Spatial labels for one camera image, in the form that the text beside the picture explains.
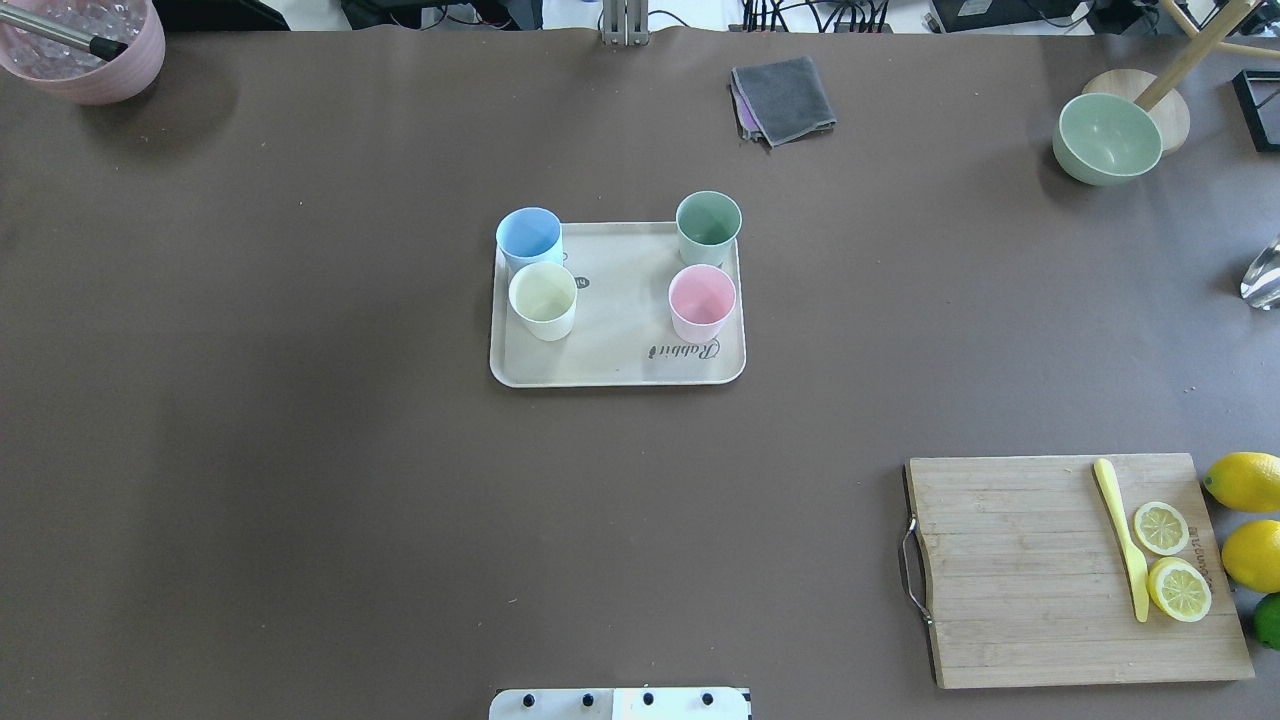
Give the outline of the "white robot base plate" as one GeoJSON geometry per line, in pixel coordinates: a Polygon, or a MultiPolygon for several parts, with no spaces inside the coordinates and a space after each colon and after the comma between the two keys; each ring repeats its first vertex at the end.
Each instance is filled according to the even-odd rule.
{"type": "Polygon", "coordinates": [[[489,719],[751,719],[750,691],[727,685],[504,689],[489,719]]]}

